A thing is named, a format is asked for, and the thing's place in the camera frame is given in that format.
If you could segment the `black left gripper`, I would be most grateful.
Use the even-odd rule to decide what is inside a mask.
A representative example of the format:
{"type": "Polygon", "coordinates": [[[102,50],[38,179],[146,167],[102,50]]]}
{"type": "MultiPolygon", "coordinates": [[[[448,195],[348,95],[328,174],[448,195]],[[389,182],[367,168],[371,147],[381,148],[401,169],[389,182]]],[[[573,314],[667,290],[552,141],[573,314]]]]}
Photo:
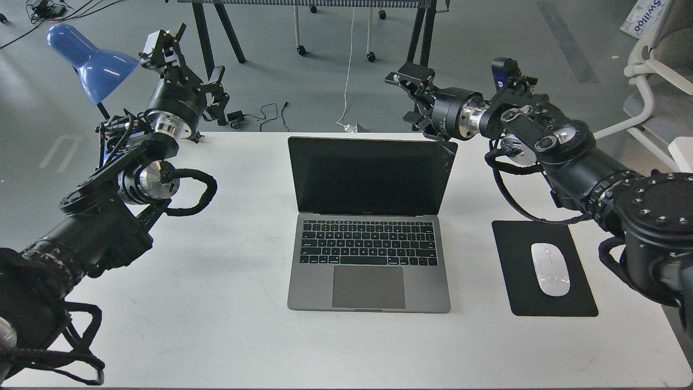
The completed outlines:
{"type": "Polygon", "coordinates": [[[176,140],[197,140],[201,116],[205,121],[227,125],[225,108],[230,96],[225,92],[223,65],[214,67],[208,83],[197,94],[173,82],[193,81],[192,71],[186,65],[180,49],[180,40],[186,29],[158,30],[148,35],[140,52],[140,66],[159,74],[159,82],[145,111],[146,121],[153,131],[169,135],[176,140]],[[206,105],[206,95],[211,103],[206,105]]]}

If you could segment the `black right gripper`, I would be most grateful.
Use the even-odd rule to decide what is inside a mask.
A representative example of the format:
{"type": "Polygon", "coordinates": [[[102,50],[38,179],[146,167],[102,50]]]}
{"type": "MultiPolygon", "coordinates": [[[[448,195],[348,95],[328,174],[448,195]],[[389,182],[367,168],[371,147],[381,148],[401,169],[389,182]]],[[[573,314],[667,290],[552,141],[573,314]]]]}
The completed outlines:
{"type": "Polygon", "coordinates": [[[384,78],[386,84],[401,87],[421,109],[432,109],[430,118],[409,111],[403,117],[414,130],[428,140],[438,142],[470,140],[479,133],[480,121],[488,104],[480,92],[458,87],[436,90],[435,71],[420,64],[406,62],[398,71],[384,78]]]}

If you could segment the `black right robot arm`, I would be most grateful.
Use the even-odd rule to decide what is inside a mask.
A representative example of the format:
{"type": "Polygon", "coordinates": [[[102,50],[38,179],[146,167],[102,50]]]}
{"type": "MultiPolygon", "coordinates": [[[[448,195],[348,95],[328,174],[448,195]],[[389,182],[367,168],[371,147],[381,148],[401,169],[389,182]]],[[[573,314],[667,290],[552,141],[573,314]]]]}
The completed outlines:
{"type": "Polygon", "coordinates": [[[401,87],[415,110],[404,116],[426,138],[436,141],[489,141],[485,155],[505,200],[521,215],[537,220],[510,195],[502,172],[540,173],[556,207],[579,211],[562,225],[593,220],[612,237],[599,244],[599,259],[634,291],[678,309],[691,336],[691,173],[649,176],[631,170],[596,145],[589,127],[570,119],[534,92],[537,79],[524,76],[517,61],[492,62],[495,95],[433,84],[435,72],[406,62],[384,81],[401,87]]]}

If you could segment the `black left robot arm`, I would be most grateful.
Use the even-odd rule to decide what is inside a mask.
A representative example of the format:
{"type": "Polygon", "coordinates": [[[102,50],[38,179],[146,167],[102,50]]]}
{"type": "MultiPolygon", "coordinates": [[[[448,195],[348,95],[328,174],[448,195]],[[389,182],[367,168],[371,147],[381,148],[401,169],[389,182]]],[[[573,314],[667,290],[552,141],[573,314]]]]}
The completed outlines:
{"type": "Polygon", "coordinates": [[[64,220],[22,251],[2,249],[2,380],[37,369],[101,385],[104,363],[90,346],[102,311],[66,296],[84,277],[126,267],[151,249],[149,230],[161,215],[198,214],[217,192],[212,175],[169,161],[180,140],[200,140],[200,120],[222,121],[228,102],[224,67],[203,81],[187,66],[180,49],[185,29],[149,34],[133,58],[100,49],[72,25],[50,27],[49,46],[72,65],[93,104],[137,66],[158,73],[159,82],[143,113],[99,124],[99,167],[61,200],[64,220]]]}

